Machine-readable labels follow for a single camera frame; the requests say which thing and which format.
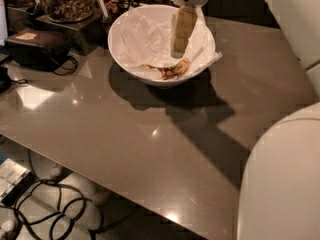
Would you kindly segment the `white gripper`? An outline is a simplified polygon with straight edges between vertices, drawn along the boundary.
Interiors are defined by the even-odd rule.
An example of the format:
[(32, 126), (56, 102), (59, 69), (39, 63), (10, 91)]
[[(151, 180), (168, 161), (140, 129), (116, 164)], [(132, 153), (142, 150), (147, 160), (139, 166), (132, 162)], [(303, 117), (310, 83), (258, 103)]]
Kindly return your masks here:
[(198, 18), (196, 8), (193, 6), (203, 6), (208, 0), (170, 1), (175, 5), (181, 6), (173, 17), (173, 33), (171, 41), (171, 56), (174, 58), (181, 58), (185, 53), (189, 38), (192, 35)]

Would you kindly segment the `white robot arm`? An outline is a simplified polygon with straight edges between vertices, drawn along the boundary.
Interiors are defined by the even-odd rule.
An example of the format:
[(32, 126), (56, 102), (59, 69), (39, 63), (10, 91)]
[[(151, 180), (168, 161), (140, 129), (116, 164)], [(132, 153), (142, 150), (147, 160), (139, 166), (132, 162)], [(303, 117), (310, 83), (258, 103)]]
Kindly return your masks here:
[(167, 218), (213, 240), (319, 240), (319, 0), (211, 0), (207, 10), (269, 11), (279, 30), (226, 25), (229, 50), (212, 79), (215, 132), (192, 140), (187, 206)]

